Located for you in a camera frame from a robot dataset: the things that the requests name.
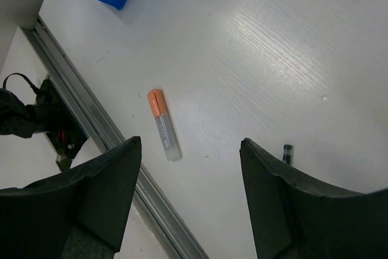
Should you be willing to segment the aluminium table rail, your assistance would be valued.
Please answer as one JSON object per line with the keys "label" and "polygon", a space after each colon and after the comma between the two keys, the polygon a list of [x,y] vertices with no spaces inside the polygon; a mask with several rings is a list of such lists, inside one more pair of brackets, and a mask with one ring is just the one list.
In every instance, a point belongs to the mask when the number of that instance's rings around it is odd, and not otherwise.
{"label": "aluminium table rail", "polygon": [[[28,39],[42,59],[57,88],[85,134],[106,152],[125,138],[77,71],[42,19],[27,31]],[[198,240],[158,187],[145,166],[141,166],[133,196],[135,209],[155,234],[170,258],[207,258]]]}

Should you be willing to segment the black ink clear pen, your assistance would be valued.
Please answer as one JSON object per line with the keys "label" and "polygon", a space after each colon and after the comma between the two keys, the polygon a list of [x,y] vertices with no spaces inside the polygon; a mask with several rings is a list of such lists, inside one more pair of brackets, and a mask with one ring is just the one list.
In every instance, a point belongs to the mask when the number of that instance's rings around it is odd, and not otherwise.
{"label": "black ink clear pen", "polygon": [[287,165],[291,165],[293,155],[293,146],[290,144],[285,144],[283,147],[283,162]]}

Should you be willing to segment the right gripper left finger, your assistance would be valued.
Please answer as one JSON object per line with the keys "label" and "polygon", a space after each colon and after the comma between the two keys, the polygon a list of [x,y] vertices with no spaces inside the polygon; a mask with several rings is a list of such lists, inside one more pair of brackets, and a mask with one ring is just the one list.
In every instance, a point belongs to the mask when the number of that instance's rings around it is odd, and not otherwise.
{"label": "right gripper left finger", "polygon": [[142,158],[134,136],[63,173],[1,190],[2,258],[113,258]]}

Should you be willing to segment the orange cap clear marker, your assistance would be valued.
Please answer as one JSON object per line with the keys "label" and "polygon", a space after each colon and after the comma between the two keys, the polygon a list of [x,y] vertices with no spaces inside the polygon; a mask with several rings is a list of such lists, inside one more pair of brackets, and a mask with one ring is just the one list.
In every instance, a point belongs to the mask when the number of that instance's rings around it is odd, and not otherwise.
{"label": "orange cap clear marker", "polygon": [[147,94],[147,98],[167,160],[176,161],[181,159],[181,149],[163,91],[161,89],[153,89]]}

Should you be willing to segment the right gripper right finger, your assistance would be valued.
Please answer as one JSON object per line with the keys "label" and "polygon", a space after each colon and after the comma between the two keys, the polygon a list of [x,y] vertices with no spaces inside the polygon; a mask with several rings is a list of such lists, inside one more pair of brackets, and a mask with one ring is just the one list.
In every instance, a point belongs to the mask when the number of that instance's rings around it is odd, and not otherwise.
{"label": "right gripper right finger", "polygon": [[240,159],[258,258],[387,257],[387,190],[325,183],[248,138]]}

